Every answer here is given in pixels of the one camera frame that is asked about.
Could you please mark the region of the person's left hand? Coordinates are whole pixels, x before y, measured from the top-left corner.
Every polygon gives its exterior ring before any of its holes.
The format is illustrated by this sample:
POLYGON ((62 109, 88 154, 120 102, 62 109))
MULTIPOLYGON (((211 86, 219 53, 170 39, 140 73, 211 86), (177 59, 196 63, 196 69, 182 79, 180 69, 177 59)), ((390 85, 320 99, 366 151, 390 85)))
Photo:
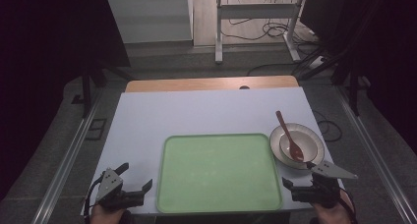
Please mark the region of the person's left hand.
POLYGON ((101 205, 92 208, 90 224, 132 224, 132 215, 127 209, 107 210, 101 205))

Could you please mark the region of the black floor frame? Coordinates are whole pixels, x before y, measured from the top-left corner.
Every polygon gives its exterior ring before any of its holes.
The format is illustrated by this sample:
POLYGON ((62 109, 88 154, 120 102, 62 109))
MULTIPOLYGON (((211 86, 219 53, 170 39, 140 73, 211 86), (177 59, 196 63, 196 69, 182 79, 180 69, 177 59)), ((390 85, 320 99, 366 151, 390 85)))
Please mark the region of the black floor frame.
POLYGON ((93 119, 89 125, 85 140, 101 140, 107 119, 93 119))

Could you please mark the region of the white metal stand frame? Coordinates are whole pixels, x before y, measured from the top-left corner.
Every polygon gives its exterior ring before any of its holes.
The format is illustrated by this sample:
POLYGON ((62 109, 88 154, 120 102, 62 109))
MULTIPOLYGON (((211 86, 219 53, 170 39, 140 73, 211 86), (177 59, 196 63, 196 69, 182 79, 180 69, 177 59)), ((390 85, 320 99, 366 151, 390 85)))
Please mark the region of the white metal stand frame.
POLYGON ((262 3, 242 3, 236 0, 216 0, 216 34, 215 34, 215 62, 223 61, 223 38, 237 38, 248 41, 256 41, 269 36, 270 38, 282 37, 286 48, 297 63, 301 61, 296 49, 295 28, 302 10, 304 0, 265 0, 262 3), (223 23, 231 26, 243 25, 251 21, 265 20, 262 26, 263 34, 257 37, 246 37, 223 31, 223 23))

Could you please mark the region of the reddish brown spoon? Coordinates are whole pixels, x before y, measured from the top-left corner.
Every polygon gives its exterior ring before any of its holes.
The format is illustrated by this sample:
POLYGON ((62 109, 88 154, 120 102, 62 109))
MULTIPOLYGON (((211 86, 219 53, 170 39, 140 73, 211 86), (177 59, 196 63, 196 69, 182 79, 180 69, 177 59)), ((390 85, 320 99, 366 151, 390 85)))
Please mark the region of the reddish brown spoon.
POLYGON ((275 115, 277 117, 277 120, 280 124, 280 127, 283 129, 284 133, 287 135, 288 141, 289 141, 289 153, 292 157, 293 160, 298 161, 298 162, 303 162, 304 161, 304 154, 301 150, 301 148, 294 142, 294 140, 292 139, 286 124, 284 122, 284 119, 282 117, 282 114, 279 110, 277 110, 275 112, 275 115))

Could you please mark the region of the black metal stand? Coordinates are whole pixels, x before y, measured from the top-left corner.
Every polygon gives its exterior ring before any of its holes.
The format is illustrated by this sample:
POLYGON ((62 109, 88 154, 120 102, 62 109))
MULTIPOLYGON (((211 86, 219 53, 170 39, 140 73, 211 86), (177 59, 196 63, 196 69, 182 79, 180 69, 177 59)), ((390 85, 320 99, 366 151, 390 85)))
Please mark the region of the black metal stand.
POLYGON ((76 95, 73 98, 73 104, 83 104, 84 112, 83 117, 89 114, 92 109, 92 99, 91 99, 91 87, 90 83, 94 83, 96 87, 103 88, 107 85, 107 78, 103 73, 103 70, 108 70, 116 76, 126 80, 127 82, 133 81, 135 78, 125 73, 124 71, 118 69, 115 66, 112 66, 103 61, 97 61, 94 65, 86 66, 83 69, 82 73, 82 95, 76 95))
POLYGON ((335 85, 347 83, 345 89, 347 90, 348 105, 355 116, 360 115, 358 110, 358 90, 366 88, 365 85, 360 85, 360 78, 360 70, 354 64, 339 64, 330 78, 335 85))

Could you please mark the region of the white cabinet panel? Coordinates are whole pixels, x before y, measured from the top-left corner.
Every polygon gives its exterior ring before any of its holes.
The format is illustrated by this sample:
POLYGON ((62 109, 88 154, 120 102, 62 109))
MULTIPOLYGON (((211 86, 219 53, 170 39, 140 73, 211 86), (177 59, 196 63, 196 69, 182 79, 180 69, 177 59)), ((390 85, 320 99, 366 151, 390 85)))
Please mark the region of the white cabinet panel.
POLYGON ((107 0, 124 43, 193 39, 192 0, 107 0))

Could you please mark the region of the aluminium rail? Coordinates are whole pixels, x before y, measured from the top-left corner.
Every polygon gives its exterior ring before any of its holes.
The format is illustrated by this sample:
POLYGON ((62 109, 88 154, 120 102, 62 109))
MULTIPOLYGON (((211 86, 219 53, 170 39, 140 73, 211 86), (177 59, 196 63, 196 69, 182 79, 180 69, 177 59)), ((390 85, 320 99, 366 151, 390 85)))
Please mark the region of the aluminium rail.
POLYGON ((103 95, 104 89, 99 88, 92 98, 92 104, 90 111, 87 116, 82 120, 81 124, 77 128, 76 134, 74 135, 69 148, 67 149, 55 175, 31 221, 30 224, 47 224, 51 214, 55 208, 55 205, 61 195, 65 183, 69 177, 78 153, 81 149, 83 141, 85 140, 86 134, 89 130, 89 126, 97 110, 99 101, 103 95))
POLYGON ((412 208, 408 197, 389 170, 371 135, 363 124, 361 117, 357 116, 351 109, 347 93, 344 91, 342 86, 337 86, 335 89, 345 114, 349 118, 349 121, 353 125, 353 128, 356 131, 362 145, 367 151, 368 156, 381 181, 383 182, 391 201, 402 219, 402 222, 404 224, 417 224, 417 214, 412 208))

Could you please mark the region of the person's right hand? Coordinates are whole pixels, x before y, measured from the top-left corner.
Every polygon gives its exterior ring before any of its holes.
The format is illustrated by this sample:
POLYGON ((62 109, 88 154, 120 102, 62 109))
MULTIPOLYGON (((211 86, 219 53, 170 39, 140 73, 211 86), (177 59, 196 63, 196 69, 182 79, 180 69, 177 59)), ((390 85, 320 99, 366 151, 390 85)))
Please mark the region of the person's right hand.
POLYGON ((353 217, 355 207, 350 195, 345 191, 340 191, 341 202, 332 208, 325 208, 318 203, 312 203, 316 216, 310 224, 356 224, 353 217))

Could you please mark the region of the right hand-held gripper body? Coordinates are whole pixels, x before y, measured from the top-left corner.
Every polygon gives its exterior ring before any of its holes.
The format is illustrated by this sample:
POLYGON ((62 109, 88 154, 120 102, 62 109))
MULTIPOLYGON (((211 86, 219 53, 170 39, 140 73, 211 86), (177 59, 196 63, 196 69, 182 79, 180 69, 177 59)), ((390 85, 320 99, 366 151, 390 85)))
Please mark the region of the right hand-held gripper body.
POLYGON ((318 203, 325 208, 334 207, 340 200, 339 179, 357 179, 358 176, 331 162, 322 161, 310 170, 310 187, 294 186, 290 191, 293 201, 318 203))

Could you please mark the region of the green plastic tray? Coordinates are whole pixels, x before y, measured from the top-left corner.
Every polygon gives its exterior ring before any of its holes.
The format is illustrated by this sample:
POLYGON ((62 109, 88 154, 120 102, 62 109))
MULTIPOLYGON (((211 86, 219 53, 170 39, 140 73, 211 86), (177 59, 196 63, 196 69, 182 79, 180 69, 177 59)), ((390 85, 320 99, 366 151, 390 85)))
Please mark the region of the green plastic tray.
POLYGON ((161 156, 156 207, 170 214, 279 210, 282 195, 268 137, 168 138, 161 156))

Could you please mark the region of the white bowl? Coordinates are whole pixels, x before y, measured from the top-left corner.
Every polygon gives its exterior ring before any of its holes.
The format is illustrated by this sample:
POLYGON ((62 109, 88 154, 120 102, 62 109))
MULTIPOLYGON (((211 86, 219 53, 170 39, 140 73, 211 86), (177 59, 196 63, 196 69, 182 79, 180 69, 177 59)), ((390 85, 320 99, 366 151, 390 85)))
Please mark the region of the white bowl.
MULTIPOLYGON (((290 131, 290 136, 293 141, 300 147, 303 153, 303 161, 313 161, 318 154, 318 146, 311 136, 300 131, 290 131)), ((299 160, 295 160, 290 153, 290 143, 286 134, 283 134, 279 139, 280 152, 284 159, 289 162, 300 164, 299 160)))

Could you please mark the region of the white power strip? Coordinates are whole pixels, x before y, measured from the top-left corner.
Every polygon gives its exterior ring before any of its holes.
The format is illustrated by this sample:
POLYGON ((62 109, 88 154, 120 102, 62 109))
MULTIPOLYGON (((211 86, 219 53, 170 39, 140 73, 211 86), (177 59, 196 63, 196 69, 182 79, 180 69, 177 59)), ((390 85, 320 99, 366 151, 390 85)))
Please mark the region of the white power strip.
POLYGON ((320 65, 322 65, 325 61, 327 60, 326 57, 324 56, 319 56, 317 57, 310 65, 309 68, 310 69, 316 69, 317 67, 319 67, 320 65))

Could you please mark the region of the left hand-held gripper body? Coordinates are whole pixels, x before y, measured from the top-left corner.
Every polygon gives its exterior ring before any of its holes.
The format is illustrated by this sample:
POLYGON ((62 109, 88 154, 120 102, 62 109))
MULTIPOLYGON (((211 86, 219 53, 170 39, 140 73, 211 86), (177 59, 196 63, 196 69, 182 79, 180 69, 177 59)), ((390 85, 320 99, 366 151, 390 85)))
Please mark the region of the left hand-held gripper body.
POLYGON ((95 198, 95 202, 107 210, 119 210, 142 206, 144 196, 139 192, 124 192, 123 179, 107 168, 103 175, 95 198))

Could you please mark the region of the white plate with dark rim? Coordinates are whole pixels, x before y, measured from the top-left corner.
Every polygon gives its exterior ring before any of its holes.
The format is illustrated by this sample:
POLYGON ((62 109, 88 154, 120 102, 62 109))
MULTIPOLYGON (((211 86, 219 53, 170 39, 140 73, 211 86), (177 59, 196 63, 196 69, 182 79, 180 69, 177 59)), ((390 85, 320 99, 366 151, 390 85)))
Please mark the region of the white plate with dark rim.
MULTIPOLYGON (((308 134, 309 136, 311 136, 313 138, 313 140, 316 142, 317 146, 318 146, 318 154, 316 156, 316 158, 311 161, 315 164, 319 164, 321 163, 324 158, 325 158, 325 148, 324 148, 324 144, 322 142, 322 140, 319 138, 319 136, 310 128, 300 125, 300 124, 295 124, 295 123, 288 123, 287 124, 287 129, 290 133, 290 131, 300 131, 300 132, 304 132, 306 134, 308 134)), ((295 163, 295 162, 289 162, 287 160, 284 159, 283 155, 280 152, 280 148, 279 148, 279 139, 280 137, 284 134, 283 129, 278 126, 277 128, 275 128, 269 137, 269 144, 272 150, 272 153, 274 154, 274 156, 283 164, 287 165, 288 167, 291 168, 295 168, 295 169, 299 169, 299 170, 306 170, 307 166, 306 166, 306 162, 300 162, 300 164, 295 163)))

